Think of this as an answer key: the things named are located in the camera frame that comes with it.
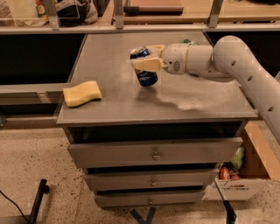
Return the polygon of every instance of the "speckled floor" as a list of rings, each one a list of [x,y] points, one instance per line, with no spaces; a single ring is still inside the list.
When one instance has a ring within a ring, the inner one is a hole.
[[[270,146],[280,158],[280,147],[263,122],[258,122]],[[133,209],[145,220],[147,206],[100,209],[67,152],[68,141],[54,118],[10,119],[0,130],[0,190],[13,199],[25,214],[32,210],[39,181],[47,179],[51,187],[44,195],[38,223],[138,223],[130,214]],[[280,222],[280,183],[271,180],[248,201],[233,201],[238,224]],[[220,201],[196,204],[155,206],[153,224],[226,223]],[[19,215],[18,210],[0,196],[0,223],[3,217]]]

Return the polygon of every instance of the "sponge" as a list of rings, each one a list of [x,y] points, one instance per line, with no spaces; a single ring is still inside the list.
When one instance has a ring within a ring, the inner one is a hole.
[[[65,87],[63,94],[69,108],[102,98],[102,93],[94,80],[83,82],[75,87]]]

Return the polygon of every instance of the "cabinet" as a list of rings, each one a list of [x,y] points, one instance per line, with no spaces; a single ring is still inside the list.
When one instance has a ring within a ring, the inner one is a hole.
[[[202,32],[87,35],[70,86],[97,81],[102,99],[63,103],[57,124],[100,207],[201,200],[241,145],[247,120],[257,117],[235,80],[162,71],[155,85],[139,85],[130,49],[182,39],[209,45]]]

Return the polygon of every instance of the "can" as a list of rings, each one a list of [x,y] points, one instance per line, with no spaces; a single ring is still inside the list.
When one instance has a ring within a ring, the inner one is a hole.
[[[136,49],[131,50],[130,59],[134,60],[137,58],[144,58],[149,55],[149,51],[145,46],[140,46]],[[135,69],[136,76],[142,87],[148,87],[155,84],[158,81],[158,75],[154,72],[141,71]]]

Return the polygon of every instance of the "box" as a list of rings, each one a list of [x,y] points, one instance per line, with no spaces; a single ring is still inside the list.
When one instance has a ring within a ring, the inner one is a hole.
[[[240,169],[242,179],[216,179],[225,200],[249,200],[261,191],[270,179],[280,181],[280,164],[257,124],[248,122],[241,137],[245,146]],[[206,187],[203,200],[221,200],[214,182]]]

